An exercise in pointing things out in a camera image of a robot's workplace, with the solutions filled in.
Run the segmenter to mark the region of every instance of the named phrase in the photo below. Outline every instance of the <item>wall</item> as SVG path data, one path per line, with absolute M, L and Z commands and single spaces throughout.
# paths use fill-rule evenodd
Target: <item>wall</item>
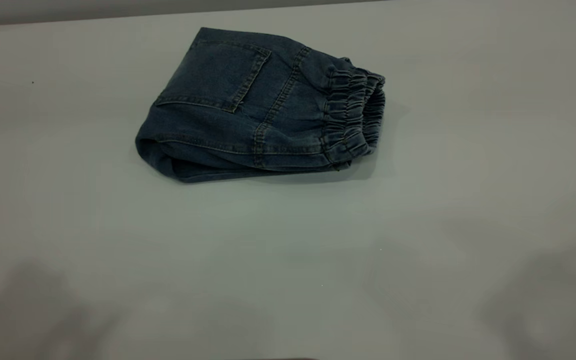
M 374 0 L 0 0 L 0 25 Z

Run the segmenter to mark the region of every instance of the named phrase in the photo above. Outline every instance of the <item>stitching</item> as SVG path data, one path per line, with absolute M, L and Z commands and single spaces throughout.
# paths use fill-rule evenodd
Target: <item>stitching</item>
M 279 110 L 284 105 L 288 95 L 295 86 L 299 68 L 301 67 L 304 57 L 308 55 L 310 50 L 311 48 L 307 46 L 304 46 L 301 48 L 301 50 L 299 50 L 292 63 L 292 72 L 290 73 L 290 77 L 286 83 L 283 84 L 283 88 L 279 92 L 277 98 L 275 98 L 272 107 L 270 107 L 270 110 L 268 110 L 268 112 L 265 114 L 265 119 L 263 119 L 259 126 L 257 126 L 254 130 L 254 166 L 258 167 L 259 169 L 264 168 L 262 162 L 262 154 L 264 152 L 264 137 L 266 136 L 266 131 L 268 128 L 270 128 L 270 125 L 272 125 L 273 120 L 277 116 Z
M 270 54 L 272 53 L 272 51 L 268 50 L 267 48 L 263 48 L 263 47 L 259 47 L 259 46 L 254 46 L 250 43 L 240 43 L 240 42 L 236 42 L 236 41 L 222 41 L 222 40 L 217 40 L 217 39 L 202 39 L 197 41 L 197 43 L 193 44 L 193 48 L 195 46 L 198 46 L 200 44 L 225 44 L 225 45 L 230 45 L 230 46 L 238 46 L 240 48 L 244 48 L 244 49 L 248 49 L 248 50 L 254 50 L 258 53 L 260 53 L 261 55 L 264 55 L 266 57 L 269 57 Z
M 190 145 L 190 146 L 197 146 L 197 148 L 204 148 L 204 149 L 210 149 L 210 150 L 216 150 L 216 151 L 221 151 L 222 153 L 229 153 L 229 154 L 236 154 L 236 155 L 254 155 L 254 152 L 249 152 L 249 151 L 237 151 L 237 150 L 226 150 L 224 148 L 218 148 L 215 146 L 210 146 L 210 145 L 206 145 L 206 144 L 202 144 L 199 141 L 191 141 L 191 140 L 179 140 L 179 139 L 165 139 L 165 140 L 155 140 L 158 144 L 165 144 L 167 142 L 176 142 L 179 144 L 185 144 L 185 145 Z M 281 150 L 273 150 L 270 152 L 266 152 L 266 155 L 317 155 L 317 154 L 324 154 L 325 152 L 323 151 L 311 151 L 311 152 L 291 152 L 290 150 L 285 150 L 285 151 L 281 151 Z
M 261 72 L 261 67 L 264 66 L 264 64 L 268 61 L 269 57 L 270 57 L 270 51 L 268 51 L 268 54 L 256 57 L 256 62 L 254 62 L 252 66 L 252 71 L 250 71 L 246 80 L 244 80 L 244 83 L 241 85 L 239 90 L 233 96 L 232 98 L 233 105 L 229 108 L 229 110 L 232 109 L 232 112 L 234 112 L 235 109 L 237 109 L 237 107 L 242 102 L 244 96 L 246 96 L 246 94 L 249 92 L 253 82 L 255 82 L 255 79 Z
M 250 87 L 252 86 L 255 79 L 258 77 L 261 68 L 263 65 L 268 61 L 272 51 L 267 50 L 266 48 L 250 45 L 247 43 L 237 43 L 233 41 L 197 41 L 197 43 L 192 44 L 190 46 L 191 49 L 197 47 L 200 44 L 226 44 L 229 46 L 234 46 L 237 48 L 243 48 L 245 50 L 253 51 L 254 60 L 252 63 L 252 67 L 250 69 L 250 73 L 247 77 L 243 80 L 240 87 L 235 91 L 235 93 L 231 96 L 230 100 L 212 100 L 210 98 L 203 98 L 191 95 L 163 95 L 166 90 L 169 88 L 168 86 L 162 91 L 161 95 L 155 101 L 155 106 L 159 105 L 166 105 L 170 103 L 182 103 L 182 104 L 190 104 L 190 105 L 200 105 L 202 107 L 209 107 L 219 109 L 225 112 L 229 112 L 234 114 L 235 110 L 237 110 L 238 105 L 242 102 L 243 98 L 249 92 Z

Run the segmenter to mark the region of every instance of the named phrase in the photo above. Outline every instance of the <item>seam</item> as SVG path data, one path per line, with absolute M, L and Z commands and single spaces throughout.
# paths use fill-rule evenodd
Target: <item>seam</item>
M 224 40 L 218 40 L 218 39 L 201 39 L 201 40 L 197 41 L 195 44 L 193 44 L 192 47 L 194 48 L 200 44 L 225 44 L 225 45 L 230 45 L 230 46 L 238 46 L 240 48 L 256 51 L 256 52 L 258 52 L 261 55 L 264 55 L 266 57 L 269 57 L 270 54 L 272 53 L 272 51 L 268 50 L 267 48 L 255 46 L 255 45 L 252 45 L 251 43 L 240 43 L 237 41 L 224 41 Z
M 166 144 L 169 142 L 174 142 L 174 143 L 179 143 L 179 144 L 196 146 L 197 148 L 204 148 L 204 149 L 210 149 L 210 150 L 215 150 L 215 151 L 221 151 L 222 153 L 229 153 L 229 154 L 235 154 L 235 155 L 254 155 L 254 152 L 226 150 L 224 148 L 218 148 L 215 146 L 210 146 L 210 145 L 202 144 L 199 142 L 193 142 L 190 140 L 165 139 L 165 140 L 155 140 L 155 141 L 158 144 Z M 291 151 L 274 150 L 274 151 L 266 152 L 265 154 L 266 155 L 318 155 L 318 154 L 322 154 L 322 153 L 325 155 L 325 152 L 319 151 L 319 150 L 318 151 L 311 151 L 311 152 L 291 152 Z
M 254 166 L 258 167 L 259 169 L 264 168 L 262 155 L 264 152 L 264 137 L 266 136 L 266 131 L 268 128 L 270 128 L 270 125 L 272 125 L 273 120 L 277 116 L 279 110 L 288 99 L 288 95 L 292 91 L 293 87 L 295 86 L 295 82 L 297 81 L 297 75 L 299 73 L 299 68 L 302 65 L 302 61 L 304 60 L 304 57 L 308 55 L 310 50 L 311 48 L 307 46 L 304 46 L 301 48 L 301 50 L 299 50 L 292 62 L 292 71 L 290 73 L 290 77 L 285 82 L 285 84 L 283 84 L 283 88 L 279 92 L 277 98 L 275 98 L 274 103 L 272 103 L 270 110 L 268 110 L 268 112 L 265 114 L 265 119 L 263 119 L 259 126 L 257 126 L 254 130 Z

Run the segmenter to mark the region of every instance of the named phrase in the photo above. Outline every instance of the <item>back pocket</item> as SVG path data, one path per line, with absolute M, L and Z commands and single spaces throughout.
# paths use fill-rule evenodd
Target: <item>back pocket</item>
M 155 105 L 192 104 L 234 113 L 270 54 L 247 43 L 198 41 L 190 46 Z

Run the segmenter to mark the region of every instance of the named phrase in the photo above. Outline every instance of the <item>denim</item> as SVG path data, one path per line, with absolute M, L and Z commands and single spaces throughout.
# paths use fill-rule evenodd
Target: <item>denim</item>
M 186 183 L 339 171 L 375 152 L 383 86 L 346 57 L 283 36 L 203 27 L 135 143 Z

